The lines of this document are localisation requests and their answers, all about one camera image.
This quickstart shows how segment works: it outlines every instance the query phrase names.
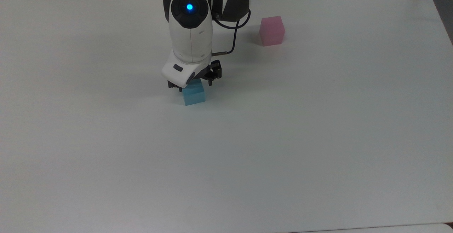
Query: white table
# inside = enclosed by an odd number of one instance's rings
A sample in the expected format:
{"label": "white table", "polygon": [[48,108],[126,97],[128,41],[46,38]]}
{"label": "white table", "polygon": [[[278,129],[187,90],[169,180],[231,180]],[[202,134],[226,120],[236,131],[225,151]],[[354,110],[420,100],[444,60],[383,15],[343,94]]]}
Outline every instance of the white table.
{"label": "white table", "polygon": [[[161,0],[0,0],[0,231],[453,221],[453,47],[432,0],[251,9],[222,79],[186,107],[160,76]],[[283,44],[260,46],[277,15]]]}

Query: black bracket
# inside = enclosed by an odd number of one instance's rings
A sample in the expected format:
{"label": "black bracket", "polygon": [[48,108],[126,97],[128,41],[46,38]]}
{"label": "black bracket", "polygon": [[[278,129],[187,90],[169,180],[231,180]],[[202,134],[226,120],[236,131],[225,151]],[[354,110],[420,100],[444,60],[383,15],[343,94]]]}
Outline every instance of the black bracket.
{"label": "black bracket", "polygon": [[220,65],[219,60],[215,60],[209,64],[204,71],[200,72],[204,73],[200,76],[200,78],[207,80],[209,86],[212,85],[212,82],[217,78],[222,78],[222,65]]}

